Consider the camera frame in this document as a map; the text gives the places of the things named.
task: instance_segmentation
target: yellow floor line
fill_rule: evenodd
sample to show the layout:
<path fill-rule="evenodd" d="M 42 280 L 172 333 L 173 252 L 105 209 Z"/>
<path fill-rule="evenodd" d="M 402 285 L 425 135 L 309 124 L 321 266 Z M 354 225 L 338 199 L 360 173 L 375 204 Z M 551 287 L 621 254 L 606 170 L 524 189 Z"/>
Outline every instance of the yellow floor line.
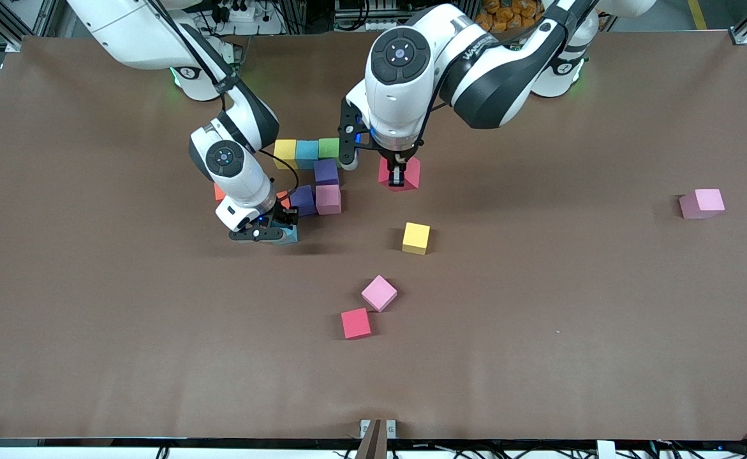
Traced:
<path fill-rule="evenodd" d="M 708 24 L 705 23 L 705 17 L 702 15 L 699 0 L 688 0 L 688 7 L 691 8 L 691 16 L 693 17 L 693 23 L 697 26 L 697 30 L 707 29 Z"/>

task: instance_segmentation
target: dark blue cube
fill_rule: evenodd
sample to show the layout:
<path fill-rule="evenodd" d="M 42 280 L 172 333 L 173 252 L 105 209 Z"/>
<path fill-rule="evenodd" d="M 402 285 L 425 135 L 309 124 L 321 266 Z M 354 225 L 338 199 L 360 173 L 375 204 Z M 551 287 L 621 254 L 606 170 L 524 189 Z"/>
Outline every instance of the dark blue cube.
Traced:
<path fill-rule="evenodd" d="M 291 194 L 289 200 L 291 200 L 291 207 L 300 207 L 300 217 L 315 215 L 317 213 L 317 206 L 314 202 L 314 191 L 310 185 L 303 185 L 297 188 L 297 191 Z"/>
<path fill-rule="evenodd" d="M 314 162 L 314 179 L 317 185 L 339 185 L 339 169 L 334 159 Z"/>

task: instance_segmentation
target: yellow cube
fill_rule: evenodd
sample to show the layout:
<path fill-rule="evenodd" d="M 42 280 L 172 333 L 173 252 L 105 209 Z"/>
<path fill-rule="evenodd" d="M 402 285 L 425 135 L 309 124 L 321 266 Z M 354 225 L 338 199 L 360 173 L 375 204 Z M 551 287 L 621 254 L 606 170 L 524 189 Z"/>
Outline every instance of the yellow cube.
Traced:
<path fill-rule="evenodd" d="M 274 142 L 274 156 L 279 157 L 292 168 L 297 169 L 297 141 L 290 139 L 277 139 Z M 285 164 L 279 161 L 274 161 L 277 165 L 277 169 L 288 169 Z"/>
<path fill-rule="evenodd" d="M 429 238 L 429 226 L 408 222 L 404 227 L 404 239 L 402 239 L 402 252 L 424 255 L 427 252 L 427 239 Z"/>

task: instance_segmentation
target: pink cube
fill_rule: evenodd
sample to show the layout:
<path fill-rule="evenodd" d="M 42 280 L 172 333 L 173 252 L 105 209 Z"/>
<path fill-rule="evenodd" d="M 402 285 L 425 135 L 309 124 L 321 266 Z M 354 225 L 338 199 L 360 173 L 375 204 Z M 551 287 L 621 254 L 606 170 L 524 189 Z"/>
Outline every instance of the pink cube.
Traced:
<path fill-rule="evenodd" d="M 408 160 L 408 169 L 404 172 L 404 186 L 388 186 L 390 171 L 387 170 L 387 159 L 379 159 L 379 183 L 390 191 L 411 191 L 419 187 L 419 179 L 422 178 L 422 162 L 417 157 Z"/>
<path fill-rule="evenodd" d="M 342 213 L 342 194 L 338 185 L 317 185 L 317 212 L 320 215 Z"/>
<path fill-rule="evenodd" d="M 371 336 L 371 323 L 367 319 L 367 310 L 359 308 L 358 310 L 344 311 L 342 313 L 342 329 L 346 340 Z"/>
<path fill-rule="evenodd" d="M 396 298 L 396 289 L 382 276 L 376 276 L 373 282 L 362 290 L 362 298 L 377 312 L 381 312 Z"/>
<path fill-rule="evenodd" d="M 718 189 L 695 189 L 679 199 L 683 218 L 710 218 L 725 210 L 722 194 Z"/>

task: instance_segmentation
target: table surface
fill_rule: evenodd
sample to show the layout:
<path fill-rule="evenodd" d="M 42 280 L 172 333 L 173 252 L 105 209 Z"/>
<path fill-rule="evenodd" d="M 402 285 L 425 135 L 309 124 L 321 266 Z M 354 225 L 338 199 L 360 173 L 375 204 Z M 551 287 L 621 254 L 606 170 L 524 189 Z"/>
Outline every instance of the table surface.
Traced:
<path fill-rule="evenodd" d="M 257 38 L 281 138 L 334 136 L 370 34 Z M 419 191 L 342 174 L 292 247 L 234 244 L 187 153 L 218 102 L 95 41 L 0 74 L 0 436 L 737 439 L 747 431 L 747 47 L 600 34 L 494 131 L 433 113 Z M 288 172 L 260 162 L 289 185 Z M 313 179 L 303 172 L 302 179 Z M 677 216 L 720 188 L 728 210 Z M 400 252 L 429 224 L 426 256 Z M 375 335 L 339 314 L 381 274 Z"/>

